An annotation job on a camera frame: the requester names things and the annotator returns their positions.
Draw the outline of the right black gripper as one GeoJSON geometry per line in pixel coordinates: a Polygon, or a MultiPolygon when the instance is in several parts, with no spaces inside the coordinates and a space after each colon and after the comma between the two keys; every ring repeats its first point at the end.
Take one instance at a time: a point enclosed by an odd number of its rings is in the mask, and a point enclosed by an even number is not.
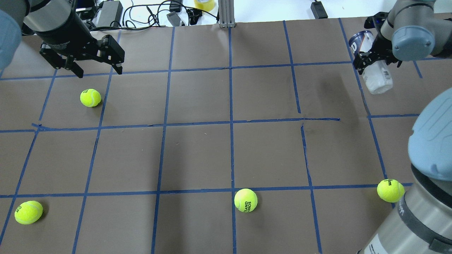
{"type": "Polygon", "coordinates": [[[386,65],[397,63],[397,67],[400,67],[403,62],[393,55],[392,42],[384,37],[382,33],[384,24],[388,24],[390,28],[393,28],[393,25],[386,21],[388,16],[388,12],[378,12],[374,16],[367,17],[364,22],[364,28],[375,28],[377,30],[377,35],[374,38],[371,49],[366,53],[358,52],[352,62],[353,67],[359,75],[362,75],[368,66],[371,66],[373,63],[380,60],[383,60],[386,65]]]}

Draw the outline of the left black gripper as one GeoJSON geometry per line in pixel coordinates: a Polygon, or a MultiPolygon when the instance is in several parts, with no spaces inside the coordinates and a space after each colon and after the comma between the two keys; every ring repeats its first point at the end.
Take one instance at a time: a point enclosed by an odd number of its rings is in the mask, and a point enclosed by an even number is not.
{"type": "MultiPolygon", "coordinates": [[[[65,61],[60,56],[63,55],[73,56],[76,61],[107,63],[117,74],[123,73],[125,51],[112,35],[107,34],[97,40],[90,32],[39,32],[39,37],[42,39],[39,53],[55,69],[64,67],[65,61]]],[[[84,71],[74,60],[67,60],[67,70],[83,78],[84,71]]]]}

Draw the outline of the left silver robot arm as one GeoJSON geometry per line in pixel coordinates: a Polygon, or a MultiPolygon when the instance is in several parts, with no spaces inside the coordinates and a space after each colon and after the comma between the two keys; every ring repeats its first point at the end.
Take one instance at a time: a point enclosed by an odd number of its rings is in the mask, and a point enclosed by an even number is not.
{"type": "Polygon", "coordinates": [[[1,70],[7,68],[22,40],[25,24],[42,39],[40,55],[55,69],[82,78],[77,61],[94,60],[122,74],[125,51],[111,35],[95,39],[66,0],[2,0],[1,70]]]}

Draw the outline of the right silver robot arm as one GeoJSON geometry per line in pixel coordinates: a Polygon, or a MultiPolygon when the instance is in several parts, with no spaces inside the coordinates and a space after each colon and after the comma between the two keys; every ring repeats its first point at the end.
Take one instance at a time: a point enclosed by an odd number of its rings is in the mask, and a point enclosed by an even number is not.
{"type": "MultiPolygon", "coordinates": [[[[372,44],[359,32],[349,40],[354,68],[364,77],[378,66],[451,58],[451,20],[434,17],[434,0],[398,0],[389,12],[369,16],[372,44]]],[[[451,89],[417,117],[408,141],[414,183],[359,254],[451,253],[451,89]]]]}

